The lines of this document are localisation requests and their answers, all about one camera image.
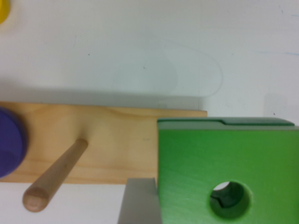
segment green block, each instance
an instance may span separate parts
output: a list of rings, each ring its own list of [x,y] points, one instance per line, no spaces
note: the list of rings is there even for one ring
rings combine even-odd
[[[299,223],[298,127],[283,119],[159,119],[158,127],[164,224]]]

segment wooden board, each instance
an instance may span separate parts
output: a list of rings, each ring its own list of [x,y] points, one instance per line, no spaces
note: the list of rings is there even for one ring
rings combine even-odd
[[[29,137],[23,163],[1,182],[34,182],[79,137],[89,146],[65,183],[125,184],[130,177],[157,177],[157,118],[206,117],[205,111],[20,103],[0,106],[19,116]]]

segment wooden peg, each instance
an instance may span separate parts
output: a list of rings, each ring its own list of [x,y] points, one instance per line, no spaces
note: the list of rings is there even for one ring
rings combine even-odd
[[[58,188],[81,157],[88,143],[77,140],[28,190],[22,197],[24,207],[30,212],[40,212],[45,209]]]

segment round hole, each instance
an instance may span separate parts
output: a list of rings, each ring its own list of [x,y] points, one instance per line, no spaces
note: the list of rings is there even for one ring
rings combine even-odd
[[[213,189],[209,203],[217,216],[237,218],[249,208],[249,193],[236,182],[224,182]]]

